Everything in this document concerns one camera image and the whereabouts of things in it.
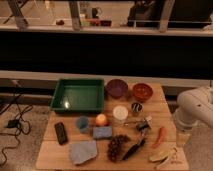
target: green tray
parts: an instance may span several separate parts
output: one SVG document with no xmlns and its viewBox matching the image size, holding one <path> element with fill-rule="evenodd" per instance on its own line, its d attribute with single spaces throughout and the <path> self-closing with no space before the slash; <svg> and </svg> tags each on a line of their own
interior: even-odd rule
<svg viewBox="0 0 213 171">
<path fill-rule="evenodd" d="M 104 108 L 104 80 L 60 79 L 50 107 L 56 113 L 101 113 Z"/>
</svg>

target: red bowl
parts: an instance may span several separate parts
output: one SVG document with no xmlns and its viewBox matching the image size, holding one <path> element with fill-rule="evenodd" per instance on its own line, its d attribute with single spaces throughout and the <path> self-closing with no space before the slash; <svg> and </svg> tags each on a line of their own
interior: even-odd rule
<svg viewBox="0 0 213 171">
<path fill-rule="evenodd" d="M 141 103 L 146 102 L 153 95 L 152 88 L 144 83 L 135 84 L 132 88 L 132 94 L 135 99 Z"/>
</svg>

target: wooden table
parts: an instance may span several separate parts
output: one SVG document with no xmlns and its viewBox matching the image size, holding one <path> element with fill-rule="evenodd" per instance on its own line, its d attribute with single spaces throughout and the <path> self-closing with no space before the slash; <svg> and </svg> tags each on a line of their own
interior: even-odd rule
<svg viewBox="0 0 213 171">
<path fill-rule="evenodd" d="M 75 121 L 79 115 L 57 115 L 51 113 L 46 132 L 43 137 L 41 149 L 36 162 L 37 169 L 52 169 L 52 170 L 142 170 L 152 171 L 156 166 L 155 163 L 148 161 L 148 156 L 155 151 L 161 149 L 172 148 L 176 146 L 176 128 L 172 121 L 163 90 L 159 84 L 149 84 L 153 89 L 153 96 L 146 103 L 143 104 L 143 111 L 140 112 L 138 117 L 133 117 L 131 114 L 131 103 L 134 98 L 129 95 L 121 99 L 113 99 L 111 97 L 105 98 L 104 112 L 109 116 L 112 122 L 112 109 L 116 105 L 125 105 L 129 110 L 127 121 L 140 120 L 142 117 L 152 116 L 150 122 L 151 131 L 149 132 L 145 145 L 140 148 L 134 156 L 131 156 L 127 161 L 120 161 L 117 163 L 110 162 L 107 158 L 108 143 L 107 140 L 97 141 L 98 156 L 85 164 L 75 166 L 69 159 L 69 145 L 80 140 L 91 140 L 89 134 L 80 134 L 79 130 L 75 127 Z M 90 123 L 94 123 L 96 115 L 89 115 Z M 60 146 L 57 142 L 54 124 L 63 122 L 68 133 L 69 143 Z M 159 128 L 165 126 L 167 129 L 167 136 L 165 141 L 157 148 L 153 149 L 151 146 L 156 141 Z M 113 134 L 127 134 L 131 141 L 125 144 L 125 150 L 138 141 L 138 132 L 135 126 L 113 126 Z M 167 164 L 163 170 L 189 170 L 188 163 L 182 148 L 177 148 L 177 160 L 179 162 Z"/>
</svg>

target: black cable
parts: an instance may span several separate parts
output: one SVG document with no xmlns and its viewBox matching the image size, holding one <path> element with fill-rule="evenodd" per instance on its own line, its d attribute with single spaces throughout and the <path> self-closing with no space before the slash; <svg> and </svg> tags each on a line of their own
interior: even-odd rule
<svg viewBox="0 0 213 171">
<path fill-rule="evenodd" d="M 4 160 L 3 162 L 0 162 L 0 167 L 4 166 L 6 163 L 7 163 L 7 155 L 5 154 L 5 151 L 6 150 L 9 150 L 9 149 L 16 149 L 18 148 L 18 146 L 20 145 L 21 141 L 18 139 L 18 136 L 22 134 L 24 135 L 28 135 L 31 131 L 31 126 L 30 126 L 30 122 L 29 121 L 26 121 L 24 120 L 23 118 L 23 115 L 29 111 L 31 111 L 33 109 L 33 106 L 32 105 L 28 105 L 26 106 L 23 110 L 21 110 L 19 104 L 18 104 L 18 98 L 21 96 L 22 94 L 19 94 L 18 96 L 15 96 L 15 91 L 14 91 L 14 94 L 13 94 L 13 100 L 10 102 L 10 104 L 5 107 L 1 112 L 0 114 L 4 113 L 5 111 L 7 111 L 9 109 L 9 107 L 15 103 L 17 108 L 18 108 L 18 114 L 16 114 L 13 118 L 13 120 L 17 119 L 18 120 L 18 125 L 16 127 L 16 131 L 14 134 L 11 134 L 11 133 L 0 133 L 0 136 L 13 136 L 15 137 L 16 141 L 17 141 L 17 144 L 15 146 L 6 146 L 6 147 L 3 147 L 2 150 L 1 150 L 1 153 L 4 157 Z M 24 130 L 24 126 L 23 126 L 23 123 L 27 123 L 27 131 Z"/>
<path fill-rule="evenodd" d="M 0 115 L 3 114 L 4 112 L 6 112 L 6 111 L 10 108 L 10 106 L 11 106 L 12 104 L 14 104 L 14 103 L 19 99 L 19 97 L 21 97 L 21 95 L 22 95 L 22 94 L 19 94 L 18 96 L 14 97 L 14 98 L 11 100 L 11 102 L 10 102 L 6 107 L 4 107 L 4 108 L 0 111 Z"/>
</svg>

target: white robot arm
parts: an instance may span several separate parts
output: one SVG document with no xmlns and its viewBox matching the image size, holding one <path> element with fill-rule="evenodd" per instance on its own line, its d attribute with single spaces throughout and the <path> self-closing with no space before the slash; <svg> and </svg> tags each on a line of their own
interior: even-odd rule
<svg viewBox="0 0 213 171">
<path fill-rule="evenodd" d="M 179 108 L 174 113 L 174 122 L 179 131 L 190 131 L 201 120 L 213 128 L 213 89 L 201 87 L 179 94 Z"/>
</svg>

